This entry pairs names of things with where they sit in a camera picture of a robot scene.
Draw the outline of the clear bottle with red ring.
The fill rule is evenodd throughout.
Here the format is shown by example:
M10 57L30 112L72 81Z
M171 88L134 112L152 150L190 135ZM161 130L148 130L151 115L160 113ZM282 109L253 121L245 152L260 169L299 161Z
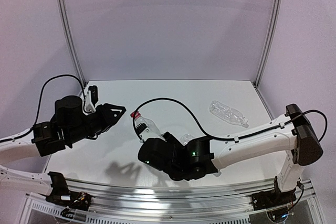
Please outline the clear bottle with red ring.
M158 129L158 127L155 125L155 123L152 120L144 118L143 116L140 116L139 118L134 119L135 127L140 123L145 123L151 129L153 134L161 136L160 130Z

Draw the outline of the red bottle cap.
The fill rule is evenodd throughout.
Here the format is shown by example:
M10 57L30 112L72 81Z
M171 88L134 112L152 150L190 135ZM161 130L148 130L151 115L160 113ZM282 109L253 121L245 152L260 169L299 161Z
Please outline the red bottle cap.
M141 116L141 113L139 111L133 111L130 116L133 118L133 119L137 119Z

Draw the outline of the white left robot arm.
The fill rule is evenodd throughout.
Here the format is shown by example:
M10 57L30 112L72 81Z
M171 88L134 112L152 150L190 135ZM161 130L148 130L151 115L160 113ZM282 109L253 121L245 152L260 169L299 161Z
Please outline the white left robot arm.
M49 156L72 148L83 139L94 139L116 125L125 112L123 106L105 103L85 114L80 97L69 95L57 100L50 121L33 125L28 135L1 140L1 188L45 196L68 195L68 186L61 173L29 173L5 165L28 157Z

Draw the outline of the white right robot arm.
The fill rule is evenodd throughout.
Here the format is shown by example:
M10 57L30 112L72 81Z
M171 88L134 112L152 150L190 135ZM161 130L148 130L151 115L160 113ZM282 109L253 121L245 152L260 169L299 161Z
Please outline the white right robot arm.
M257 207L281 205L295 201L295 191L304 167L323 155L320 139L296 104L286 106L284 115L269 124L219 138L224 145L215 147L214 136L205 134L182 144L171 133L160 133L155 124L140 120L133 113L133 127L142 141L138 160L168 174L174 181L196 180L216 174L230 165L266 154L285 151L286 159L274 179L274 187L252 195Z

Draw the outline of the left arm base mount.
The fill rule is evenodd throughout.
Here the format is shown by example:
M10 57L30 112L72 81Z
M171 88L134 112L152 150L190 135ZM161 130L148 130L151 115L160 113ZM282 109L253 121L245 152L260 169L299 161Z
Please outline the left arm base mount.
M54 205L62 206L64 209L60 215L64 218L72 219L76 210L88 211L91 206L92 196L86 192L71 191L63 174L49 172L52 191L46 196L45 200Z

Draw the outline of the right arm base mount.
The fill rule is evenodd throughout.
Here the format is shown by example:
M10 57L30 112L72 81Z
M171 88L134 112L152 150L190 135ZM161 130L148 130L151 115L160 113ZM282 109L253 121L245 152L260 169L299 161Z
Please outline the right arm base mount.
M251 195L253 210L266 210L267 218L272 223L285 223L294 207L302 199L304 188L304 184L299 180L294 189L283 192L275 177L273 189Z

